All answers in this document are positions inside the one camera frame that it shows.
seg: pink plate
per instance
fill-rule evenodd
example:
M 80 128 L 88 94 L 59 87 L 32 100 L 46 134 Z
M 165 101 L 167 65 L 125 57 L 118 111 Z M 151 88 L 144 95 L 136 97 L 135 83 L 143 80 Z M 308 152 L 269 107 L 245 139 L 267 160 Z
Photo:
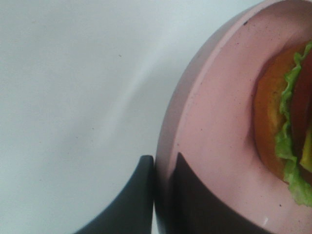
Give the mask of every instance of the pink plate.
M 203 184 L 251 222 L 273 233 L 311 233 L 312 208 L 297 205 L 287 185 L 262 165 L 252 126 L 264 64 L 310 38 L 310 0 L 267 0 L 230 20 L 202 46 L 173 94 L 158 142 L 165 206 L 181 152 Z

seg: bun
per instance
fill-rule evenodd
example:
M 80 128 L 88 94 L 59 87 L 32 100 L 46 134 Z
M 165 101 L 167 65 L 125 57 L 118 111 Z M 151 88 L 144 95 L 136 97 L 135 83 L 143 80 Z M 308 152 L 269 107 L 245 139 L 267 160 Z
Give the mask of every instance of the bun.
M 264 75 L 260 78 L 254 98 L 254 134 L 261 161 L 278 178 L 283 180 L 285 160 L 275 155 L 275 135 L 281 130 L 285 118 L 279 112 L 281 93 L 287 83 L 284 75 L 295 63 L 295 52 L 303 53 L 306 43 L 286 49 L 271 59 Z M 306 181 L 312 181 L 312 173 L 303 173 Z

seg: lettuce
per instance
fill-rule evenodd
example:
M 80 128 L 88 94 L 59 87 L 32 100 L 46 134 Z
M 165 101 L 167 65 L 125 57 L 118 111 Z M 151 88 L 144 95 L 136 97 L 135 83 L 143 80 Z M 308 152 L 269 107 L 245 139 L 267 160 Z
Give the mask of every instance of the lettuce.
M 311 48 L 312 41 L 306 45 L 303 55 L 295 53 L 293 57 L 295 67 L 284 76 L 287 87 L 282 92 L 279 111 L 285 116 L 286 122 L 281 131 L 275 136 L 275 153 L 278 157 L 286 160 L 284 180 L 288 182 L 288 188 L 295 202 L 299 205 L 304 204 L 312 207 L 312 187 L 300 176 L 297 157 L 293 154 L 290 122 L 290 101 L 293 96 L 293 87 L 301 71 L 301 62 L 307 56 Z

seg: white surface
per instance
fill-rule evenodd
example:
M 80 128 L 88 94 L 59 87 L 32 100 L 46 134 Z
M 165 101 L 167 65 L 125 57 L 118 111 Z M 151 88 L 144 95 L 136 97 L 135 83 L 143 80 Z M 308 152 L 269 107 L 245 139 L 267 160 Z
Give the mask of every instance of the white surface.
M 155 154 L 196 51 L 259 2 L 1 1 L 0 233 L 72 233 L 102 211 Z

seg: burger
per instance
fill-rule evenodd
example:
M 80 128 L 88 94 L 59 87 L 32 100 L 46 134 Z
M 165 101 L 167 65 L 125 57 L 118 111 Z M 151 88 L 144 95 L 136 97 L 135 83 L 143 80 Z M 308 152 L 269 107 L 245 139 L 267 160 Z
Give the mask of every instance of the burger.
M 253 124 L 261 161 L 312 207 L 312 41 L 282 50 L 258 81 Z

